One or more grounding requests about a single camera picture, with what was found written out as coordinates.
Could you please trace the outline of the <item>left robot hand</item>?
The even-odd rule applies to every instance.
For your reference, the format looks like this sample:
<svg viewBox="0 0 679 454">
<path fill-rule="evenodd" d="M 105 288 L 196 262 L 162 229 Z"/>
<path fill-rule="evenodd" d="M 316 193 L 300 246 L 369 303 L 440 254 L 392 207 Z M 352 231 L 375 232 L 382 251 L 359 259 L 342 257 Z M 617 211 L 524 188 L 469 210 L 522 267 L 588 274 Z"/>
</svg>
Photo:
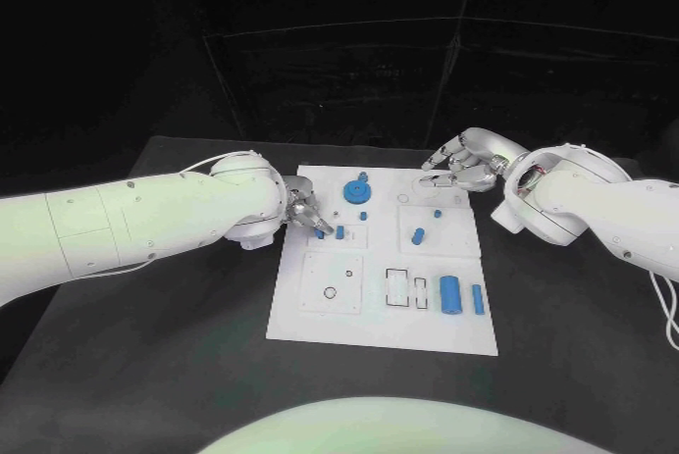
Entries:
<svg viewBox="0 0 679 454">
<path fill-rule="evenodd" d="M 313 181 L 303 176 L 286 176 L 283 181 L 287 190 L 286 220 L 299 227 L 332 234 L 335 229 L 320 215 Z"/>
</svg>

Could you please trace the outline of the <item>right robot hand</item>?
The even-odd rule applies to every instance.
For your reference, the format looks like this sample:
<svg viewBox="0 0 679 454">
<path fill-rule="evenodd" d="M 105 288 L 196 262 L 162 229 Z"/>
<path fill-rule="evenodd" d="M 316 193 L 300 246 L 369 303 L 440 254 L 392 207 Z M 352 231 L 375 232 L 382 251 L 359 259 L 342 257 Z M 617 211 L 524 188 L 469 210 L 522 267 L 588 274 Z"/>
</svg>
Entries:
<svg viewBox="0 0 679 454">
<path fill-rule="evenodd" d="M 469 127 L 438 147 L 421 165 L 421 170 L 430 172 L 440 164 L 447 164 L 449 173 L 423 177 L 418 185 L 486 192 L 528 154 L 529 150 L 500 134 Z"/>
</svg>

